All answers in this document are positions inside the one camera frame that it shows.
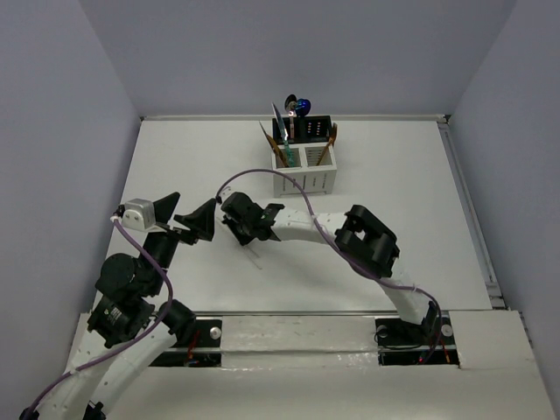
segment gray wall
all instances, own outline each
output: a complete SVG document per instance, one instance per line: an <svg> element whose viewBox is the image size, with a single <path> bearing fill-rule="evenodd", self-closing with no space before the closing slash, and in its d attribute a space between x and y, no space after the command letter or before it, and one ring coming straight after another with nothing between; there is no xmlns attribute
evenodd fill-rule
<svg viewBox="0 0 560 420"><path fill-rule="evenodd" d="M141 115L451 113L515 0L81 0Z"/></svg>
<svg viewBox="0 0 560 420"><path fill-rule="evenodd" d="M62 373L138 118L78 2L0 7L0 417Z"/></svg>
<svg viewBox="0 0 560 420"><path fill-rule="evenodd" d="M560 3L518 0L451 119L507 302L560 413Z"/></svg>

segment wall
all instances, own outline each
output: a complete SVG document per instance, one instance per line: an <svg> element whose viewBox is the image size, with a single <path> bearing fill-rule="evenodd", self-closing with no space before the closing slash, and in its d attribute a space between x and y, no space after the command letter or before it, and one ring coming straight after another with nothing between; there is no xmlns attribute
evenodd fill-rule
<svg viewBox="0 0 560 420"><path fill-rule="evenodd" d="M560 3L519 0L451 119L507 302L560 413Z"/></svg>
<svg viewBox="0 0 560 420"><path fill-rule="evenodd" d="M515 0L81 0L143 116L451 113Z"/></svg>
<svg viewBox="0 0 560 420"><path fill-rule="evenodd" d="M0 413L62 372L139 121L80 5L0 8Z"/></svg>

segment black basket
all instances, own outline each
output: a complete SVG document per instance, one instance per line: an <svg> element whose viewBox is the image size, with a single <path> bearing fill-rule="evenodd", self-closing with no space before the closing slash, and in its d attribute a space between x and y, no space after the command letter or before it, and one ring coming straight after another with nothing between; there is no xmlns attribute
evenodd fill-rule
<svg viewBox="0 0 560 420"><path fill-rule="evenodd" d="M324 143L329 141L331 135L331 117L329 115L318 116L294 116L294 136L291 136L290 118L283 118L283 125L288 130L288 143ZM272 137L277 144L282 144L280 137L280 129L278 128L276 118L272 119Z"/></svg>

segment white basket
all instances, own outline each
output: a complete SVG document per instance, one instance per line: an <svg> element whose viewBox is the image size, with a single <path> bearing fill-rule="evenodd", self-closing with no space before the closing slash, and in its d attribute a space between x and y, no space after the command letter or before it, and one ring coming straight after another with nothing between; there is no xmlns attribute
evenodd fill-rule
<svg viewBox="0 0 560 420"><path fill-rule="evenodd" d="M334 160L332 146L329 146L321 164L317 166L317 161L325 146L326 143L291 144L290 148L296 161L296 166L293 168L285 168L274 152L271 152L272 169L290 175L304 188L306 193L330 194L333 192L336 178L336 160ZM299 190L288 179L278 176L272 178L274 179L275 197L299 194Z"/></svg>

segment purple cable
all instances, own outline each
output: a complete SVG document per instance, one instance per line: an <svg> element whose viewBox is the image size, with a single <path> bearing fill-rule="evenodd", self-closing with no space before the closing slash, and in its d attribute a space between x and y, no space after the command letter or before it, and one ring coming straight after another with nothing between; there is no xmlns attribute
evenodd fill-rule
<svg viewBox="0 0 560 420"><path fill-rule="evenodd" d="M115 225L115 228L121 233L121 235L124 236L124 239L126 239L130 243L130 245L132 245L134 248L136 248L140 252L140 254L142 254L142 256L146 260L148 260L148 262L153 266L153 268L156 269L157 273L162 277L162 279L165 282L165 285L167 286L167 302L165 303L165 307L162 310L162 312L160 313L160 315L154 320L154 322L144 332L142 332L140 335L138 335L137 337L135 337L131 341L127 341L123 346L118 347L114 351L108 352L107 354L103 355L102 357L100 357L98 359L89 361L88 363L84 363L83 365L78 366L75 369L77 372L80 372L80 371L82 371L84 369L87 369L87 368L91 368L92 366L98 365L99 363L103 363L104 361L122 353L127 348L130 348L130 347L134 346L138 341L140 341L141 339L146 337L148 334L150 334L152 331L154 331L154 329L164 320L165 316L167 315L167 313L169 312L169 310L172 307L173 286L172 286L171 280L169 279L169 277L167 276L165 271L159 266L158 262L153 259L153 257L148 253L148 251L146 251L144 248L142 248L142 245L140 245L138 242L136 242L134 240L134 238L132 236L130 236L127 233L126 230L124 230L123 225L121 225L121 223L119 223L118 220L113 220L113 224ZM72 374L70 372L66 372L61 377L59 377L56 381L54 381L53 383L48 385L43 390L43 392L41 392L38 395L38 397L35 398L35 401L33 401L33 403L29 406L29 408L25 412L24 420L31 420L32 413L39 406L41 400L49 392L51 392L59 383L61 383L65 379L69 378L70 376L72 376Z"/></svg>
<svg viewBox="0 0 560 420"><path fill-rule="evenodd" d="M309 196L304 191L302 186L300 184L298 184L298 182L294 178L289 177L288 175L286 175L284 173L281 173L279 171L274 171L272 169L248 169L246 171L239 172L239 173L235 174L233 177L231 177L230 179L228 179L226 182L223 183L223 185L218 190L218 193L216 194L216 199L218 199L220 197L220 194L223 191L223 189L226 186L228 186L233 180L238 179L240 176L245 175L247 173L255 173L255 172L272 173L274 175L278 175L280 177L288 179L299 190L302 197L304 198L305 204L307 205L307 211L309 212L309 215L313 218L313 223L315 224L315 228L317 228L319 234L323 237L325 242L332 249L334 249L334 252L336 252L339 256L342 257L343 260L345 260L348 264L350 264L350 266L358 274L360 274L361 276L363 276L365 278L368 278L370 280L374 280L376 283L380 284L383 287L387 287L388 289L394 289L394 290L397 290L397 291L414 291L416 293L420 293L421 295L425 295L429 300L431 300L434 303L434 305L436 306L436 309L437 309L437 317L439 319L439 328L437 329L437 337L436 337L435 342L433 344L431 344L430 351L428 352L428 354L426 354L426 357L424 357L422 362L420 363L421 365L426 364L428 362L428 359L436 351L436 347L438 346L438 343L441 340L441 327L443 325L443 319L442 319L442 314L441 314L441 307L439 306L438 301L430 293L428 293L427 291L425 291L425 290L423 290L419 287L398 286L396 284L392 284L390 282L387 282L383 278L379 278L379 276L370 272L368 269L362 267L356 261L354 261L352 258L345 255L342 251L340 251L339 247L336 246L336 243L334 243L334 241L329 237L329 235L325 232L325 230L323 230L320 223L314 217L315 212L313 211L312 203L309 201Z"/></svg>

